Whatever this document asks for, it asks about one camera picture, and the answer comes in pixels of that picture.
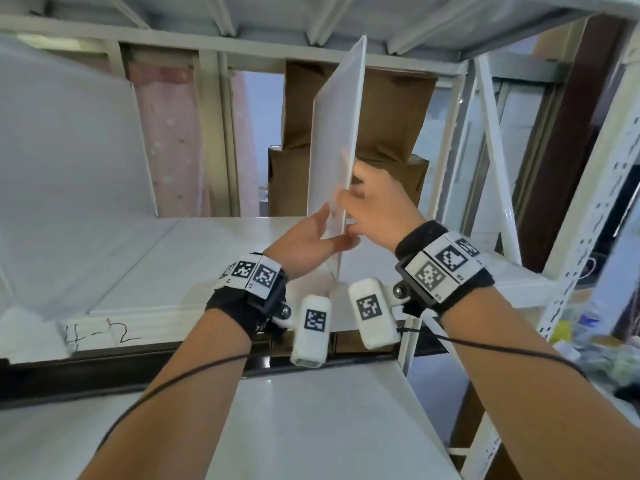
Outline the person's right hand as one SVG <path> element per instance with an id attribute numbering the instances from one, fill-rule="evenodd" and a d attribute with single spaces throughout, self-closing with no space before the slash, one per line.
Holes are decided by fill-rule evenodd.
<path id="1" fill-rule="evenodd" d="M 399 243 L 425 223 L 425 218 L 386 170 L 356 159 L 353 176 L 360 183 L 350 188 L 362 189 L 362 218 L 346 225 L 343 234 L 364 236 L 395 253 Z"/>

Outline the person's left hand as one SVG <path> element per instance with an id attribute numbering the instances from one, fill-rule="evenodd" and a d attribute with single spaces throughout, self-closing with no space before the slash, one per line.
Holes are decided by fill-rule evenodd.
<path id="1" fill-rule="evenodd" d="M 340 234 L 326 239 L 323 235 L 314 235 L 310 216 L 300 220 L 262 252 L 281 266 L 290 281 L 311 273 L 329 258 L 352 250 L 360 243 L 360 238 L 353 235 Z"/>

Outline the thin white board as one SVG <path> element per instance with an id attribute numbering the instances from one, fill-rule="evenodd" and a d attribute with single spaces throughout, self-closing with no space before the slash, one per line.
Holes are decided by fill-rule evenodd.
<path id="1" fill-rule="evenodd" d="M 367 37 L 361 36 L 313 101 L 306 210 L 311 216 L 329 205 L 324 240 L 346 231 L 347 213 L 335 199 L 353 176 L 366 51 Z"/>

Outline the person's right forearm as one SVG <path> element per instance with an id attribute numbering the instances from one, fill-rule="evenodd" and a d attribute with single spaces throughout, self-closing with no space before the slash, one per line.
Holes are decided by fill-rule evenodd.
<path id="1" fill-rule="evenodd" d="M 455 339 L 556 351 L 494 287 L 442 317 Z M 640 429 L 571 367 L 454 345 L 523 480 L 640 480 Z"/>

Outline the person's left forearm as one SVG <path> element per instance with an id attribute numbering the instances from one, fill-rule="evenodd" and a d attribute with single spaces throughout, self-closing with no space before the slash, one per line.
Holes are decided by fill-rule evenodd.
<path id="1" fill-rule="evenodd" d="M 204 480 L 251 345 L 226 313 L 204 312 L 78 480 Z"/>

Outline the closed brown cardboard box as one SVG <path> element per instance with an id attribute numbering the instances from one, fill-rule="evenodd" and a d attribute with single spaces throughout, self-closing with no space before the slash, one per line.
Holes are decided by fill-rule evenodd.
<path id="1" fill-rule="evenodd" d="M 310 147 L 287 150 L 268 150 L 268 202 L 270 217 L 296 217 L 307 215 Z M 429 161 L 412 155 L 407 162 L 391 159 L 380 152 L 357 152 L 356 157 L 376 168 L 381 168 L 400 182 L 418 205 L 429 168 Z"/>

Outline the open brown cardboard box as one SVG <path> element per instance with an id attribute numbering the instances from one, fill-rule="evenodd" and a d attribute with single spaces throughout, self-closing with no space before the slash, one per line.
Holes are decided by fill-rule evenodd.
<path id="1" fill-rule="evenodd" d="M 282 147 L 310 144 L 313 101 L 336 64 L 287 61 Z M 437 78 L 430 73 L 366 68 L 356 147 L 407 162 L 422 128 Z"/>

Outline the stack of flat white boards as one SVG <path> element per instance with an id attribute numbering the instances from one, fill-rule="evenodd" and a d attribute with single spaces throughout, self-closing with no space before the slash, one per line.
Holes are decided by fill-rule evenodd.
<path id="1" fill-rule="evenodd" d="M 216 217 L 181 218 L 142 257 L 89 314 L 132 312 L 143 308 L 169 310 L 204 305 L 212 286 L 224 268 L 251 251 L 262 251 L 301 217 Z M 482 263 L 492 273 L 498 290 L 516 308 L 542 306 L 555 288 L 541 274 L 486 252 Z M 351 284 L 375 277 L 384 284 L 399 280 L 396 259 L 367 239 L 342 254 L 339 279 Z M 313 288 L 331 286 L 333 277 L 326 266 L 290 282 L 287 297 Z"/>

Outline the pink panel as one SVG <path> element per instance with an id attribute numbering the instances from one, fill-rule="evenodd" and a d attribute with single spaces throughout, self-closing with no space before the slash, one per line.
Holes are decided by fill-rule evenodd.
<path id="1" fill-rule="evenodd" d="M 210 217 L 191 66 L 133 61 L 134 86 L 158 217 Z"/>

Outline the wide white board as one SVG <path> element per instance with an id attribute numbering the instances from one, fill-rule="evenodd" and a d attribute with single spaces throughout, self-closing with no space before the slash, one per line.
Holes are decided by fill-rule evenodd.
<path id="1" fill-rule="evenodd" d="M 76 480 L 140 395 L 0 410 L 0 480 Z M 206 480 L 461 480 L 396 362 L 243 379 Z"/>

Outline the white metal shelf rack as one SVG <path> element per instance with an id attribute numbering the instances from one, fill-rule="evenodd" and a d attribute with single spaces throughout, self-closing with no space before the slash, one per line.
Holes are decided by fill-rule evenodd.
<path id="1" fill-rule="evenodd" d="M 89 0 L 89 18 L 81 21 L 69 21 L 36 15 L 12 15 L 8 6 L 0 2 L 0 33 L 33 34 L 67 39 L 94 39 L 102 42 L 132 43 L 135 45 L 156 46 L 197 50 L 212 55 L 213 62 L 219 62 L 226 56 L 228 62 L 259 63 L 284 62 L 286 59 L 315 61 L 324 63 L 340 63 L 347 55 L 348 49 L 362 36 L 367 35 L 372 41 L 372 48 L 367 49 L 365 63 L 367 67 L 391 70 L 398 73 L 431 73 L 445 79 L 455 79 L 460 86 L 457 95 L 470 96 L 471 88 L 463 89 L 463 79 L 475 77 L 478 84 L 485 118 L 485 136 L 492 146 L 489 150 L 494 180 L 498 183 L 501 211 L 501 232 L 504 234 L 505 257 L 487 253 L 484 257 L 492 265 L 492 271 L 499 271 L 497 282 L 500 291 L 512 304 L 519 308 L 530 308 L 546 305 L 541 313 L 538 325 L 539 333 L 546 339 L 555 329 L 556 324 L 567 306 L 566 299 L 574 290 L 579 272 L 592 252 L 610 210 L 620 192 L 620 186 L 629 173 L 627 168 L 636 158 L 640 144 L 640 129 L 632 129 L 632 116 L 640 116 L 640 59 L 632 60 L 631 48 L 640 48 L 640 0 L 356 0 L 356 7 L 350 0 L 209 0 L 211 8 L 204 9 L 204 15 L 195 17 L 195 1 L 193 0 L 160 0 L 161 11 L 159 22 L 161 28 L 147 23 L 145 15 L 150 12 L 152 4 L 128 0 L 100 1 Z M 108 5 L 112 10 L 119 10 L 130 19 L 134 26 L 115 24 L 115 19 L 107 23 L 101 15 Z M 515 217 L 513 208 L 507 199 L 506 163 L 503 157 L 502 140 L 499 138 L 497 110 L 489 101 L 488 85 L 496 50 L 509 46 L 517 41 L 527 39 L 565 23 L 594 15 L 613 15 L 624 20 L 637 22 L 631 38 L 631 46 L 624 56 L 626 72 L 622 85 L 614 96 L 610 116 L 607 116 L 603 133 L 596 141 L 591 154 L 591 162 L 586 173 L 580 179 L 577 195 L 564 218 L 561 230 L 556 238 L 546 268 L 539 278 L 527 278 L 519 282 L 505 281 L 507 271 L 516 271 L 524 277 L 521 266 L 519 242 L 516 239 Z M 100 116 L 96 110 L 87 115 L 98 118 L 100 123 L 90 123 L 89 135 L 126 136 L 122 140 L 126 147 L 121 151 L 124 158 L 124 169 L 131 170 L 132 175 L 149 177 L 147 167 L 142 165 L 142 135 L 138 123 L 134 124 L 134 95 L 124 82 L 118 82 L 111 88 L 102 88 L 101 82 L 94 92 L 99 96 L 98 102 L 107 104 L 108 96 L 113 95 L 117 101 L 107 116 Z M 124 113 L 123 124 L 131 120 L 133 129 L 123 128 L 116 131 L 116 110 Z M 89 241 L 93 239 L 100 245 L 110 246 L 109 250 L 120 252 L 120 268 L 109 270 L 114 277 L 124 278 L 127 260 L 131 265 L 127 271 L 135 271 L 132 259 L 140 257 L 145 264 L 141 252 L 151 251 L 152 237 L 158 237 L 154 243 L 167 244 L 168 238 L 160 238 L 159 223 L 152 223 L 151 211 L 157 210 L 155 197 L 151 190 L 138 191 L 135 183 L 124 177 L 111 176 L 109 185 L 120 185 L 124 194 L 124 203 L 116 203 L 115 198 L 90 197 L 87 204 L 82 204 L 82 211 L 97 212 L 98 223 L 113 224 L 114 230 L 108 230 L 105 237 L 98 236 L 97 231 L 90 231 L 88 225 L 77 218 L 63 217 L 61 203 L 51 204 L 43 211 L 47 216 L 51 208 L 54 223 L 60 221 L 63 226 L 58 234 L 62 237 L 74 238 L 73 245 L 78 244 L 83 252 L 89 250 Z M 45 234 L 38 231 L 36 244 L 45 244 Z M 0 276 L 14 303 L 22 308 L 42 309 L 36 312 L 40 322 L 38 332 L 43 332 L 46 344 L 45 352 L 37 355 L 25 355 L 25 361 L 36 359 L 65 357 L 67 349 L 62 347 L 61 337 L 54 334 L 53 323 L 44 320 L 44 314 L 53 316 L 78 315 L 80 310 L 90 313 L 89 298 L 95 296 L 106 284 L 91 283 L 87 291 L 80 291 L 79 297 L 69 294 L 64 288 L 53 292 L 51 297 L 40 302 L 27 305 L 27 291 L 39 290 L 26 284 L 22 285 L 18 278 L 26 277 L 27 263 L 35 263 L 28 252 L 35 252 L 36 244 L 25 244 L 19 247 L 17 241 L 7 241 L 9 234 L 0 237 Z"/>

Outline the large leaning white board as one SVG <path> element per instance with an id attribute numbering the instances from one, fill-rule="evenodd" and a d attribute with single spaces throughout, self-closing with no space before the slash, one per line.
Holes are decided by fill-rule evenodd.
<path id="1" fill-rule="evenodd" d="M 0 276 L 45 320 L 87 313 L 157 233 L 132 85 L 0 36 Z"/>

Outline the dark brown door frame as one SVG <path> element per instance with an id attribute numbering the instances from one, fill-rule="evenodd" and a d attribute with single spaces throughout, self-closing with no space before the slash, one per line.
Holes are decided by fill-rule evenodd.
<path id="1" fill-rule="evenodd" d="M 541 273 L 592 149 L 598 106 L 634 23 L 596 15 L 542 33 L 532 55 L 563 79 L 545 89 L 513 199 L 522 264 Z"/>

